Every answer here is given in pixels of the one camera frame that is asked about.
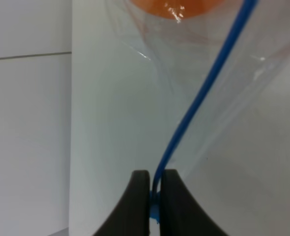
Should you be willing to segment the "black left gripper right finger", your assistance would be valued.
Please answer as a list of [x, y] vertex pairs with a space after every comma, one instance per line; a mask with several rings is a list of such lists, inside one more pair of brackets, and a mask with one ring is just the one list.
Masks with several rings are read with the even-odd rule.
[[193, 198], [177, 170], [165, 170], [160, 190], [160, 235], [225, 236]]

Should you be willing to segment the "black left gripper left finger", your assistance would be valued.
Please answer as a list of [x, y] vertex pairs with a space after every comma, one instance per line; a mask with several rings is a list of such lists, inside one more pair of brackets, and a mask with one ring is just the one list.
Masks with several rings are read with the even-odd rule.
[[149, 172], [133, 171], [118, 204], [95, 235], [148, 236], [149, 188]]

